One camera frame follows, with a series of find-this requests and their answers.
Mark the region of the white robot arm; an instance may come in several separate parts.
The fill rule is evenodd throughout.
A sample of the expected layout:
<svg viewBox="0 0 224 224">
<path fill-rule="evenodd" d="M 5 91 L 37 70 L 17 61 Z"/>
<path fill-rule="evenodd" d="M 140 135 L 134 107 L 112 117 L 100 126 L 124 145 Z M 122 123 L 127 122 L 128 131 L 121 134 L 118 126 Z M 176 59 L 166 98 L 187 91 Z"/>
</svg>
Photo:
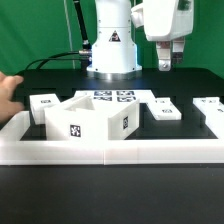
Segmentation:
<svg viewBox="0 0 224 224">
<path fill-rule="evenodd" d="M 183 59 L 185 37 L 192 33 L 194 0 L 95 0 L 97 40 L 87 75 L 105 80 L 125 80 L 141 75 L 137 45 L 131 28 L 143 28 L 156 44 L 158 68 L 168 71 Z"/>
</svg>

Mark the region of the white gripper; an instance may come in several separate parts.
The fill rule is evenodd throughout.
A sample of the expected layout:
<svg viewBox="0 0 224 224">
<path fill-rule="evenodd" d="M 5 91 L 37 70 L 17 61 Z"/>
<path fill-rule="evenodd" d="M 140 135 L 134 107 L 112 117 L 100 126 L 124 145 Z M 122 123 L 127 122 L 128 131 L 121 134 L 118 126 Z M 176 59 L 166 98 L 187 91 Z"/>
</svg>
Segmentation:
<svg viewBox="0 0 224 224">
<path fill-rule="evenodd" d="M 183 61 L 183 36 L 193 31 L 194 0 L 142 0 L 131 9 L 131 17 L 136 28 L 144 28 L 148 41 L 158 41 L 156 52 L 160 71 L 171 69 L 171 40 L 175 39 L 172 63 Z"/>
</svg>

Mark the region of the bare human hand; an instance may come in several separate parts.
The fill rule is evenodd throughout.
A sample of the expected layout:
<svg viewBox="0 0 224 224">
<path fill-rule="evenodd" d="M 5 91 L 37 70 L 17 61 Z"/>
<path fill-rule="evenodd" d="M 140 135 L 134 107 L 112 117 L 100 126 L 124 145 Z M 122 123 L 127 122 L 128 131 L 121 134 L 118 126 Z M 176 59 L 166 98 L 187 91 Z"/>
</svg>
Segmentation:
<svg viewBox="0 0 224 224">
<path fill-rule="evenodd" d="M 23 110 L 22 103 L 12 101 L 16 87 L 22 82 L 23 78 L 21 76 L 6 76 L 0 71 L 0 123 Z"/>
</svg>

